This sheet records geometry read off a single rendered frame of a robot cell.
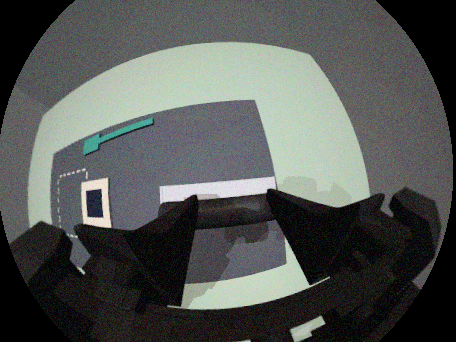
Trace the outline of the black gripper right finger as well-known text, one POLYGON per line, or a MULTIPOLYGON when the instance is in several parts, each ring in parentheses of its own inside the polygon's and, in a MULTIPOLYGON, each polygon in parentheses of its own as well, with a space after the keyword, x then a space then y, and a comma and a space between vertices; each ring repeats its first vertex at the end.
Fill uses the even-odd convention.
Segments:
POLYGON ((377 192, 349 206, 331 207, 267 188, 265 199, 307 282, 315 284, 328 278, 325 270, 336 259, 353 227, 361 218, 380 210, 385 195, 377 192))

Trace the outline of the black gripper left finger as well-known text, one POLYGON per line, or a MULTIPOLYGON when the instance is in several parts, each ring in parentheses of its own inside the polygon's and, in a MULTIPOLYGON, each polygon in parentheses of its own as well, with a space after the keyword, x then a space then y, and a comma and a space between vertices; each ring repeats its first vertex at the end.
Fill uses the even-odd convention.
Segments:
POLYGON ((181 307, 197 212, 199 196, 192 194, 136 230, 83 223, 73 230, 89 255, 131 264, 168 299, 168 306, 181 307))

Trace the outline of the cream rectangular tile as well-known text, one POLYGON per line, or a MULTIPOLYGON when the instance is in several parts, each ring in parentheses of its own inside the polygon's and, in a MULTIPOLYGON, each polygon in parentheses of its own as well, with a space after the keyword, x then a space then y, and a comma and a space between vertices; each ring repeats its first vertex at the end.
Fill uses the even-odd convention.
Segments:
POLYGON ((109 206, 109 178, 81 183, 81 199, 83 224, 108 228, 113 226, 109 206))

